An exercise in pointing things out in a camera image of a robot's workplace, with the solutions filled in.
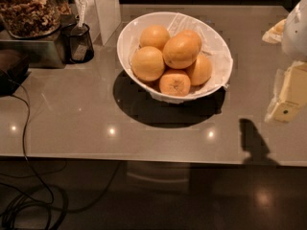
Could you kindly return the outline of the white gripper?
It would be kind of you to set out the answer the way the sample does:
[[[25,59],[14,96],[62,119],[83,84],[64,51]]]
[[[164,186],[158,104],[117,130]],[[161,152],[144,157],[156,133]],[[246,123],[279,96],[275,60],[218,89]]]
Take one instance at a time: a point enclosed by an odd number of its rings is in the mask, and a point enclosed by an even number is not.
[[[281,42],[283,52],[297,60],[286,70],[277,70],[265,116],[267,123],[289,123],[307,105],[307,63],[302,62],[307,61],[307,0],[300,0],[286,20],[268,29],[262,40]]]

